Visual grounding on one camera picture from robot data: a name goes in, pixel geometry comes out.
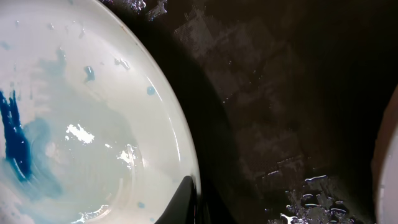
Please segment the grey metal serving tray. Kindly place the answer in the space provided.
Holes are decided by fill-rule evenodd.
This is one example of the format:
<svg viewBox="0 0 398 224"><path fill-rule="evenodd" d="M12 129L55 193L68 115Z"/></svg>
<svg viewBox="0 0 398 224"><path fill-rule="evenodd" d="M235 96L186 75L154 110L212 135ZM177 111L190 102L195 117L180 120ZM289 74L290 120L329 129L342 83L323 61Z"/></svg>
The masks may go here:
<svg viewBox="0 0 398 224"><path fill-rule="evenodd" d="M375 223L371 161L397 86L397 2L106 1L172 86L199 223Z"/></svg>

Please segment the white plate with blue stain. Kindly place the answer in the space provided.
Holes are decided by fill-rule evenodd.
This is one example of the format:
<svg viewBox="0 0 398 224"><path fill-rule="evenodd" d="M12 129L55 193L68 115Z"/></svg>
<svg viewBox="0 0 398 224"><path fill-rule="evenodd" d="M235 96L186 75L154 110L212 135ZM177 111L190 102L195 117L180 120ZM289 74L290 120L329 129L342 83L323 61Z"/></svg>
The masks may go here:
<svg viewBox="0 0 398 224"><path fill-rule="evenodd" d="M165 75L99 1L1 2L1 222L155 223L190 130Z"/></svg>

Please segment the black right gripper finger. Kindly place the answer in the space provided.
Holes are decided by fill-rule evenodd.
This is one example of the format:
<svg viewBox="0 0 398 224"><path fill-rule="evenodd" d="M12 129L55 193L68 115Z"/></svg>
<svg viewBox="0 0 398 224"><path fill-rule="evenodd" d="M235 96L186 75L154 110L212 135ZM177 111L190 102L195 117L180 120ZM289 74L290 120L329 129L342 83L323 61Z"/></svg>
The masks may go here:
<svg viewBox="0 0 398 224"><path fill-rule="evenodd" d="M191 176L185 176L155 224L194 224L197 193Z"/></svg>

